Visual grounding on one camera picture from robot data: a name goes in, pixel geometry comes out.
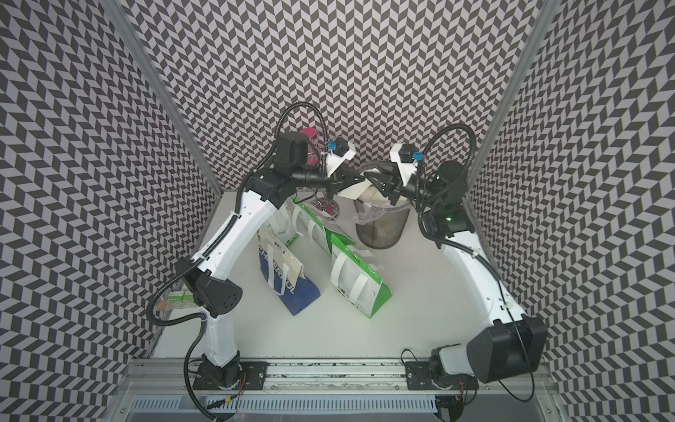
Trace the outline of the blue white paper bag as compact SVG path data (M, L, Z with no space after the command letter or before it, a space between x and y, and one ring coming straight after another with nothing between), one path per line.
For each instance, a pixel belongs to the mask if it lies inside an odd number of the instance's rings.
M258 230L258 256L265 283L292 316L320 297L318 286L305 276L302 262L265 228Z

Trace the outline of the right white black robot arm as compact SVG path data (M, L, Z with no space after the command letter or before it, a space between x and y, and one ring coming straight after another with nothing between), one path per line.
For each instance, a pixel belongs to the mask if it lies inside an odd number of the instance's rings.
M424 179L416 165L379 161L365 172L366 180L391 203L406 199L420 207L421 234L450 259L480 320L470 341L432 350L428 367L441 389L474 388L478 383L534 374L548 337L543 319L529 316L508 293L483 252L462 204L468 190L467 169L450 161L431 179Z

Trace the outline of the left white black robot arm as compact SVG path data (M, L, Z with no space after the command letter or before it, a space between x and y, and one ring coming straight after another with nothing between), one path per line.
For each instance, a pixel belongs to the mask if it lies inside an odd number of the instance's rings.
M230 219L193 258L177 263L179 274L200 308L200 337L205 342L205 352L196 382L201 387L228 390L242 376L234 310L243 290L229 276L245 246L298 189L323 189L336 194L362 181L360 174L347 165L356 154L353 142L343 138L329 142L316 167L307 163L311 145L309 137L300 132L277 135L261 167L238 189Z

